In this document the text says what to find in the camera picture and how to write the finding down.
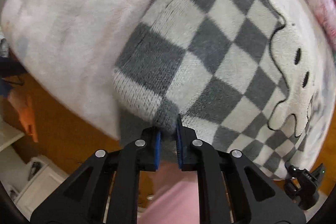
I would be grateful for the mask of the pink trousers of operator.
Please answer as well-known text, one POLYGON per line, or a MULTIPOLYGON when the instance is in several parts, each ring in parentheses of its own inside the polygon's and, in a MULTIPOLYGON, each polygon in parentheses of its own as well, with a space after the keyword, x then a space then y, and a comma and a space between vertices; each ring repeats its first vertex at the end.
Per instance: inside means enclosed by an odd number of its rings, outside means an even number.
POLYGON ((199 223, 197 173, 162 162, 152 176, 154 197, 138 223, 199 223))

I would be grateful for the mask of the white drawer cabinet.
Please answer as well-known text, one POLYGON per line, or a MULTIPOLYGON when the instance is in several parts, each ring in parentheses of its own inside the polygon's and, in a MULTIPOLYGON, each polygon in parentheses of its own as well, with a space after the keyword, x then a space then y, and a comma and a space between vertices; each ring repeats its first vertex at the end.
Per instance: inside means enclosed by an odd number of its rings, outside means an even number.
POLYGON ((29 218, 68 174, 43 155, 25 163, 12 146, 24 135, 1 121, 1 182, 17 208, 29 218))

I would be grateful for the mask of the white patterned bed sheet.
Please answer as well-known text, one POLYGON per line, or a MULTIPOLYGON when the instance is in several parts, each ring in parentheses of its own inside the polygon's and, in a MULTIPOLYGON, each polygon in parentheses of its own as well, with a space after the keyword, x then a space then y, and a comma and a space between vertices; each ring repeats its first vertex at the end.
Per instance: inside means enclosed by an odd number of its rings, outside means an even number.
MULTIPOLYGON (((314 93, 305 136, 325 135, 335 104, 330 47, 301 0, 270 0, 294 23, 313 62, 314 93)), ((120 139, 114 92, 118 57, 151 0, 6 0, 1 26, 16 56, 57 99, 120 139)))

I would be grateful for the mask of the dark blue clothes pile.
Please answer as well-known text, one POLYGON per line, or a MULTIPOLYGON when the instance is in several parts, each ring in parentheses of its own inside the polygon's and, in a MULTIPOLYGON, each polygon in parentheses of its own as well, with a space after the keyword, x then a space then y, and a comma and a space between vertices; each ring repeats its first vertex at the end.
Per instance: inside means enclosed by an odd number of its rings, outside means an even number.
POLYGON ((4 80, 6 77, 18 76, 26 73, 26 69, 20 62, 10 57, 1 57, 1 96, 6 98, 13 88, 10 83, 4 80))

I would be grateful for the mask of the grey white checkered cardigan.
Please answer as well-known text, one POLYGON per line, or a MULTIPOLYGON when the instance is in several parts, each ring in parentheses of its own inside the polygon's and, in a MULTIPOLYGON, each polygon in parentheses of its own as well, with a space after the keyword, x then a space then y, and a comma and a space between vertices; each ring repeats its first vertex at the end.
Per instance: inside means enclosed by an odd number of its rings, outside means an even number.
POLYGON ((270 0, 151 0, 120 56, 120 143, 157 126, 175 153, 177 122, 219 151, 242 151, 267 176, 298 164, 314 93, 313 62, 270 0))

